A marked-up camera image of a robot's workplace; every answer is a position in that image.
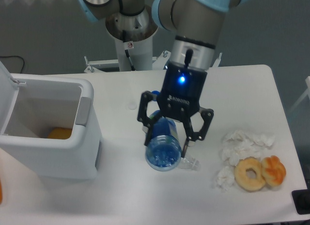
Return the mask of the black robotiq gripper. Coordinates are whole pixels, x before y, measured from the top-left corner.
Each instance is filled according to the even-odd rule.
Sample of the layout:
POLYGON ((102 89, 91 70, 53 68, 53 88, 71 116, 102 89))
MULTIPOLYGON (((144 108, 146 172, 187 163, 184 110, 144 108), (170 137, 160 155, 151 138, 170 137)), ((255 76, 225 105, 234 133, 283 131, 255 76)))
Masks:
POLYGON ((160 94, 150 91, 141 95, 137 120, 148 129, 144 145, 152 139, 154 125, 164 116, 183 123, 186 140, 181 157, 184 158, 190 141, 203 141, 214 117, 214 110, 200 107, 199 100, 206 80, 206 71, 197 71, 169 62, 160 94), (150 101, 158 103, 160 111, 152 118, 147 116, 150 101), (203 125, 198 132, 193 131, 191 116, 199 112, 203 125))

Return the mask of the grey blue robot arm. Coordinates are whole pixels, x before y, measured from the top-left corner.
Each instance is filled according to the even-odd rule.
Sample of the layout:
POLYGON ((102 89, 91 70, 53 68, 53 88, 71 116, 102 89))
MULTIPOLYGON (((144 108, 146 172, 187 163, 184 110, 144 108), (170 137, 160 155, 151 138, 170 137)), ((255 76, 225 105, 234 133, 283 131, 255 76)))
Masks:
POLYGON ((214 112, 200 106, 199 99, 211 66, 227 12, 248 0, 154 0, 152 19, 163 29, 175 31, 161 92, 142 94, 138 121, 148 129, 145 144, 152 139, 160 117, 183 124, 186 140, 204 140, 214 112))

